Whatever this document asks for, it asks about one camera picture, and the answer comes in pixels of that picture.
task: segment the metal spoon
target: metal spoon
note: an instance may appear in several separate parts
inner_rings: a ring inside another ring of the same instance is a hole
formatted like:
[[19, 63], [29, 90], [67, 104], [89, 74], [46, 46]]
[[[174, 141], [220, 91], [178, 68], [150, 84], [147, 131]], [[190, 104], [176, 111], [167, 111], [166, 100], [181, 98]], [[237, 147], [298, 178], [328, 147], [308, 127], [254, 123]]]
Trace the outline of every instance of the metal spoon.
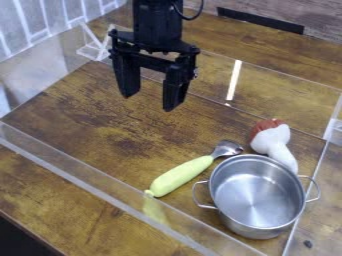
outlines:
[[241, 154], [244, 147], [229, 140], [222, 140], [216, 147], [212, 155], [202, 156], [162, 174], [153, 182], [146, 194], [162, 197], [180, 188], [185, 183], [194, 179], [213, 164], [221, 156], [234, 156]]

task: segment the metal saucepan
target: metal saucepan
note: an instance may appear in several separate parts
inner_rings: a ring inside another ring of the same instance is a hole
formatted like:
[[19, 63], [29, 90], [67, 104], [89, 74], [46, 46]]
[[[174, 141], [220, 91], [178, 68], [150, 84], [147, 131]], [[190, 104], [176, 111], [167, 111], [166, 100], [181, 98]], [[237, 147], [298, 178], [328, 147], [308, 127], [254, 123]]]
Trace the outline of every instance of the metal saucepan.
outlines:
[[[302, 183], [308, 178], [318, 196], [306, 200]], [[196, 188], [209, 183], [216, 206], [198, 202]], [[225, 160], [210, 180], [193, 188], [197, 205], [220, 210], [225, 225], [240, 235], [253, 239], [277, 237], [300, 218], [305, 204], [321, 197], [320, 187], [308, 176], [297, 176], [281, 163], [260, 155], [242, 155]]]

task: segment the spoon handle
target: spoon handle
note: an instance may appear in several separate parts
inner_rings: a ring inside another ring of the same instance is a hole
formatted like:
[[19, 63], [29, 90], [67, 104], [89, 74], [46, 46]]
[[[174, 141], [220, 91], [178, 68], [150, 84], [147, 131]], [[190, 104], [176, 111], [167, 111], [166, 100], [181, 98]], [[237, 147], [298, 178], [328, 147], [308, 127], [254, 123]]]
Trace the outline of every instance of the spoon handle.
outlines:
[[193, 180], [213, 164], [213, 156], [202, 156], [173, 168], [162, 174], [153, 182], [146, 194], [162, 197]]

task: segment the black robotic gripper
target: black robotic gripper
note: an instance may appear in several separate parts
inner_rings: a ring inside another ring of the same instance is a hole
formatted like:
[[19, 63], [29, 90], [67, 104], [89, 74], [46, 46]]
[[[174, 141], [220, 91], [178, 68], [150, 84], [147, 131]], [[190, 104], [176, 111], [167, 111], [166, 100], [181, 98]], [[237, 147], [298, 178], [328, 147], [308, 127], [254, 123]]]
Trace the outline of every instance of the black robotic gripper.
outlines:
[[[182, 41], [184, 0], [134, 0], [134, 32], [113, 30], [110, 50], [114, 72], [125, 97], [141, 90], [141, 68], [166, 73], [163, 109], [184, 103], [192, 80], [197, 77], [200, 48]], [[178, 53], [174, 61], [153, 53]]]

